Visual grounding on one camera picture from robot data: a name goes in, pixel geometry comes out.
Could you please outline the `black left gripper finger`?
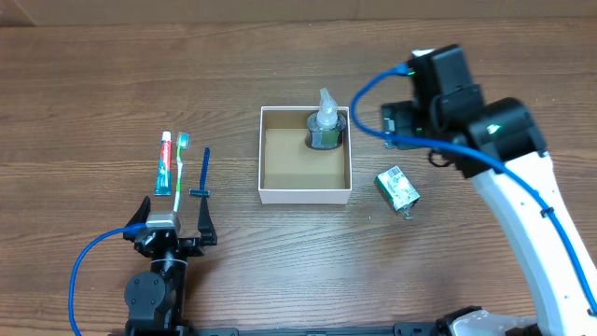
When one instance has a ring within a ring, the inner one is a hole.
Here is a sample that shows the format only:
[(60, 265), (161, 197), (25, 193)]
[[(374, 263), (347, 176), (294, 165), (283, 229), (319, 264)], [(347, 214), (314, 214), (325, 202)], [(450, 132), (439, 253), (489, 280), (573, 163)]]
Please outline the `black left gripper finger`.
[(200, 213), (198, 217), (198, 231), (201, 234), (201, 241), (203, 245), (217, 245), (217, 234), (209, 214), (207, 197), (205, 196), (201, 198)]
[[(145, 224), (150, 211), (151, 200), (148, 196), (145, 196), (138, 210), (135, 212), (135, 214), (132, 216), (129, 222), (125, 225), (125, 227), (131, 228), (137, 224)], [(123, 238), (127, 241), (134, 241), (136, 235), (138, 234), (138, 231), (138, 229), (136, 229), (135, 231), (126, 231), (123, 233)]]

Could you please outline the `red green toothpaste tube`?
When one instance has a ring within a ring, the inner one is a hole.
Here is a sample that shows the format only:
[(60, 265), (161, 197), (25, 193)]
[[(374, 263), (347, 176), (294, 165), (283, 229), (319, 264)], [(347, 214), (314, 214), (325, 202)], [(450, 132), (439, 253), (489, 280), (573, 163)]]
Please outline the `red green toothpaste tube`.
[(160, 157), (156, 184), (154, 188), (155, 196), (171, 196), (171, 157), (172, 157), (172, 133), (164, 131), (160, 142)]

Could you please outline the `green white soap packet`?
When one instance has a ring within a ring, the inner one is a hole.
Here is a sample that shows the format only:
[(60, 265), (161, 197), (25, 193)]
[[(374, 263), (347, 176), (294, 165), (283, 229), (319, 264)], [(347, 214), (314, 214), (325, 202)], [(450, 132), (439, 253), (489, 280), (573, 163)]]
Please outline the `green white soap packet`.
[(412, 219), (411, 208), (420, 200), (419, 192), (411, 185), (401, 169), (395, 165), (375, 178), (393, 208), (405, 219)]

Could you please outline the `clear soap pump bottle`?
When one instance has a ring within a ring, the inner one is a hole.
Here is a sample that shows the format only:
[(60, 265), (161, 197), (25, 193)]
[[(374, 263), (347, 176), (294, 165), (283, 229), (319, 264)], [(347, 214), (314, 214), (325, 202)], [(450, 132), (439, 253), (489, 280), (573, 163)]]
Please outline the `clear soap pump bottle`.
[(320, 104), (316, 112), (307, 118), (307, 147), (315, 150), (331, 150), (342, 145), (346, 118), (339, 113), (337, 102), (326, 88), (320, 90)]

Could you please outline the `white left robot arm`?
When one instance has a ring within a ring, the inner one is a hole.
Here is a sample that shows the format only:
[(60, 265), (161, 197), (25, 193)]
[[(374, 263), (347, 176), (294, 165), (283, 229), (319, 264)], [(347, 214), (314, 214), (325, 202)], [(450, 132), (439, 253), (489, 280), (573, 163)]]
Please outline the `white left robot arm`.
[(150, 270), (128, 282), (124, 300), (129, 313), (127, 335), (194, 335), (193, 323), (183, 317), (187, 260), (202, 257), (204, 248), (217, 244), (207, 199), (201, 199), (198, 237), (181, 238), (175, 211), (153, 212), (145, 197), (125, 226), (123, 238), (134, 250), (151, 259)]

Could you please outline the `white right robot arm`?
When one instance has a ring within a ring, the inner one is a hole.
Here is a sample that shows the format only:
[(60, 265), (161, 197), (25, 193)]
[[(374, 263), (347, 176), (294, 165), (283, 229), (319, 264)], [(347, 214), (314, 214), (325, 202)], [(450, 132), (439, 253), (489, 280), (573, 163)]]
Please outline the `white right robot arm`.
[(596, 267), (529, 109), (512, 97), (486, 103), (457, 45), (415, 50), (393, 73), (410, 78), (413, 96), (384, 107), (384, 140), (426, 147), (470, 180), (505, 233), (535, 306), (532, 320), (467, 308), (443, 320), (443, 333), (594, 334)]

